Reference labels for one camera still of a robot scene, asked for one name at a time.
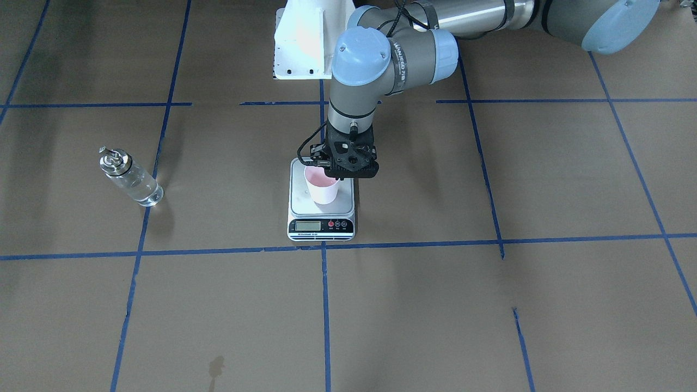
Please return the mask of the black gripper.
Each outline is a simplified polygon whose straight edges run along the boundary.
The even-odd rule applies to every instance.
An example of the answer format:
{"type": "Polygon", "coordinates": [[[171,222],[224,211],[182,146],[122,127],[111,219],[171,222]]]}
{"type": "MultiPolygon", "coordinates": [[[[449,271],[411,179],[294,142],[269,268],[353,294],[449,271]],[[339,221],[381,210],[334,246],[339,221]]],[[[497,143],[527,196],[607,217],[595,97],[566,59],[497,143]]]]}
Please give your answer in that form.
{"type": "Polygon", "coordinates": [[[328,124],[325,143],[310,146],[310,159],[309,165],[323,167],[329,178],[373,178],[379,170],[373,127],[352,136],[328,124]]]}

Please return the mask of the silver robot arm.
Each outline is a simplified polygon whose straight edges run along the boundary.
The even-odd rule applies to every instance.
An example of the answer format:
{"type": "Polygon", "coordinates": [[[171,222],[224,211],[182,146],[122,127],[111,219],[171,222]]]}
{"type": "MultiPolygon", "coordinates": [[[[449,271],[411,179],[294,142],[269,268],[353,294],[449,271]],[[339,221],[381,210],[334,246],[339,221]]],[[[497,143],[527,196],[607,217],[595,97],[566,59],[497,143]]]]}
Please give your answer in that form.
{"type": "Polygon", "coordinates": [[[650,24],[658,1],[415,1],[366,5],[334,47],[325,139],[299,161],[335,179],[376,176],[373,118],[382,96],[450,77],[458,39],[537,29],[585,51],[613,54],[650,24]]]}

